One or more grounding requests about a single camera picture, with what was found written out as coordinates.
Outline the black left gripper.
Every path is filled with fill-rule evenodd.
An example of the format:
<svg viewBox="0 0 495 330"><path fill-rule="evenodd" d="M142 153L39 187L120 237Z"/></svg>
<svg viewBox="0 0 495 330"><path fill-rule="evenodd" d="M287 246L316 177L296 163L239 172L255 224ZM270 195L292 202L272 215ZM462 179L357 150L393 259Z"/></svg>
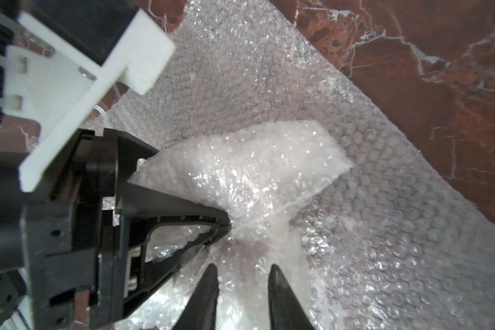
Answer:
<svg viewBox="0 0 495 330"><path fill-rule="evenodd" d="M35 329L69 327L79 292L92 329L122 320L229 233L222 210L125 184L155 153L122 131L81 129L23 192L26 155L0 151L0 273L25 272ZM116 209L103 209L106 197Z"/></svg>

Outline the clear bubble wrap sheet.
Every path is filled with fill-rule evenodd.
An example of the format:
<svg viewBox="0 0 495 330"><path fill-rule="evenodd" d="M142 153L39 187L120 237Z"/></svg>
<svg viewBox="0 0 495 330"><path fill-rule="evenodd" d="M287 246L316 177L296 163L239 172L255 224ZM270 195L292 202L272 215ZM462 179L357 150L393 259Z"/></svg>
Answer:
<svg viewBox="0 0 495 330"><path fill-rule="evenodd" d="M330 132L314 120L266 122L234 133L193 137L149 158L130 183L224 210L228 248L257 257L304 255L291 220L353 168Z"/></svg>
<svg viewBox="0 0 495 330"><path fill-rule="evenodd" d="M279 265L317 329L495 329L495 225L266 1L191 1L176 53L144 96L88 122L162 151L267 122L314 120L353 168L291 220L304 255L197 253L117 329L169 329L207 265L219 329L268 329Z"/></svg>

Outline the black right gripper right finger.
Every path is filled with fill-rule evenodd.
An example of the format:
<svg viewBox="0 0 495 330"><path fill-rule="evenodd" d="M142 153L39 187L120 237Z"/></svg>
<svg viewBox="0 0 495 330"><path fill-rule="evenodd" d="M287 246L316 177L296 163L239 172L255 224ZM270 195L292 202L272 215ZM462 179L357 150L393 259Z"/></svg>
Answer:
<svg viewBox="0 0 495 330"><path fill-rule="evenodd" d="M268 307L271 330L314 330L284 273L273 264L268 277Z"/></svg>

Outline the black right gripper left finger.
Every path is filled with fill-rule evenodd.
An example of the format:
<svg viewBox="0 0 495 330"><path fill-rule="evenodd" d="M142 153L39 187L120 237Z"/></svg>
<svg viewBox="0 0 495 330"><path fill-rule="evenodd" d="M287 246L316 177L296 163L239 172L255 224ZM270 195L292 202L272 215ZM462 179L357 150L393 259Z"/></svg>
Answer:
<svg viewBox="0 0 495 330"><path fill-rule="evenodd" d="M218 298L217 266L210 264L172 330L215 330Z"/></svg>

